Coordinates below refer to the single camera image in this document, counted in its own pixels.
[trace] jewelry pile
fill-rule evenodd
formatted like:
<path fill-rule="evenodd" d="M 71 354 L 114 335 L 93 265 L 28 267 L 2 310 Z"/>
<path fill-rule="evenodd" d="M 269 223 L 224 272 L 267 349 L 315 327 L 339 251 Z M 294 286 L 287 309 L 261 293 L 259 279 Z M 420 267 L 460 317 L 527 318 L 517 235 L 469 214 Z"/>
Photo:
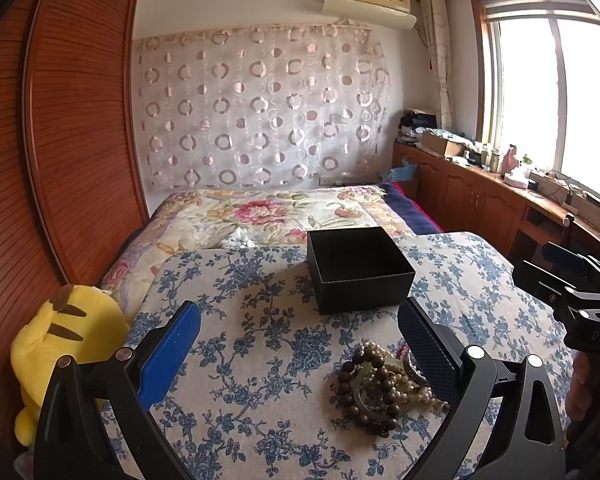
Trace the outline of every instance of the jewelry pile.
<path fill-rule="evenodd" d="M 400 349 L 398 357 L 377 343 L 366 342 L 351 361 L 342 364 L 338 374 L 338 401 L 346 415 L 384 438 L 398 426 L 396 418 L 407 412 L 410 402 L 448 408 L 433 396 L 407 346 Z"/>

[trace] black box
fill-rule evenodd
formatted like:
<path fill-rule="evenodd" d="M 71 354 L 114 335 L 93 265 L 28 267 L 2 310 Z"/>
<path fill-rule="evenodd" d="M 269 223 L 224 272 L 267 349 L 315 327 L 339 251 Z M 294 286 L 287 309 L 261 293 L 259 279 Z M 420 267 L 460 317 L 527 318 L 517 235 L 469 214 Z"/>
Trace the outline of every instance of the black box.
<path fill-rule="evenodd" d="M 381 227 L 309 231 L 306 260 L 320 314 L 398 304 L 416 274 Z"/>

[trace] window blind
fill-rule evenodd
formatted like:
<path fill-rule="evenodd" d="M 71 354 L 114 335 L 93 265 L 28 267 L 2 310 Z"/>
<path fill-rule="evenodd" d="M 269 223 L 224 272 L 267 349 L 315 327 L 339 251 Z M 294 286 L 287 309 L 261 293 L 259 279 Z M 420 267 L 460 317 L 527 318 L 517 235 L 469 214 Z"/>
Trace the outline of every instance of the window blind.
<path fill-rule="evenodd" d="M 585 0 L 480 0 L 487 22 L 519 18 L 568 18 L 600 24 Z"/>

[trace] human hand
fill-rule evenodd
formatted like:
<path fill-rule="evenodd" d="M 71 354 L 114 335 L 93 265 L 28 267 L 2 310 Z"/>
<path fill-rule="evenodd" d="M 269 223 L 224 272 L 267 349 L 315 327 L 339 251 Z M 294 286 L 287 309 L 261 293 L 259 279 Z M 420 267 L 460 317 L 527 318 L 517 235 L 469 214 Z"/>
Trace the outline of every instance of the human hand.
<path fill-rule="evenodd" d="M 571 420 L 582 420 L 591 404 L 591 391 L 587 386 L 591 374 L 591 361 L 583 352 L 573 359 L 573 375 L 567 393 L 565 408 Z"/>

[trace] stuffed animal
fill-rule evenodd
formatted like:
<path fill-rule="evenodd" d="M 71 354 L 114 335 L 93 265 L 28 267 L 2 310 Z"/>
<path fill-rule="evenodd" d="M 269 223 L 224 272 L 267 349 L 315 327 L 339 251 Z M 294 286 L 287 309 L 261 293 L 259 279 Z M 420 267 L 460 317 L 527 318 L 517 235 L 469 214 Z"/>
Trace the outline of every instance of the stuffed animal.
<path fill-rule="evenodd" d="M 43 303 L 11 344 L 11 367 L 24 402 L 15 434 L 23 446 L 33 443 L 58 358 L 68 354 L 78 363 L 107 360 L 123 345 L 128 331 L 116 301 L 94 286 L 65 285 Z"/>

